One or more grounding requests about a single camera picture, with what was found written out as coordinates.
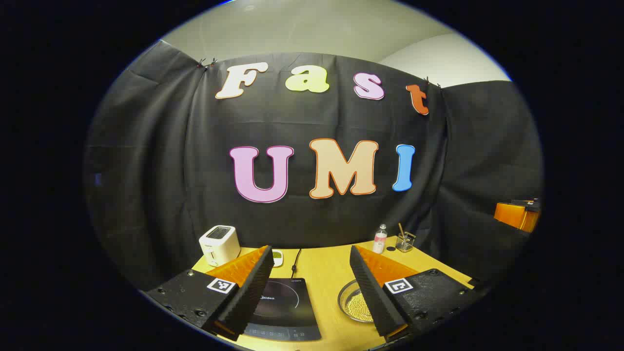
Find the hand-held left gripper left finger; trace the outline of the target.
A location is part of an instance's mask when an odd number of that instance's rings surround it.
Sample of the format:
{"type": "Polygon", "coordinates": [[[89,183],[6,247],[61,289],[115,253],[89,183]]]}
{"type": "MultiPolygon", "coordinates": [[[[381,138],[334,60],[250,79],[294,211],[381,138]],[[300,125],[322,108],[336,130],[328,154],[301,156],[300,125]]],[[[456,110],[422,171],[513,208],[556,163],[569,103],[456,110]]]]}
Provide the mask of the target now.
{"type": "Polygon", "coordinates": [[[272,268],[272,248],[265,245],[207,273],[185,270],[146,294],[203,331],[236,341],[251,320],[272,268]]]}

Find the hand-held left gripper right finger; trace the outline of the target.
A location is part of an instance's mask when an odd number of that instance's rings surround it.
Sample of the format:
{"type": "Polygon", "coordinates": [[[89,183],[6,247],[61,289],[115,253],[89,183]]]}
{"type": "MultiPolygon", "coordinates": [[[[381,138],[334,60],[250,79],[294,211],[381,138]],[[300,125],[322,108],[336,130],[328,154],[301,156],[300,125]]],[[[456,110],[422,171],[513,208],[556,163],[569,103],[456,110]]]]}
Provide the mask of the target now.
{"type": "Polygon", "coordinates": [[[357,245],[351,247],[350,267],[387,342],[428,333],[481,297],[439,269],[419,273],[357,245]]]}

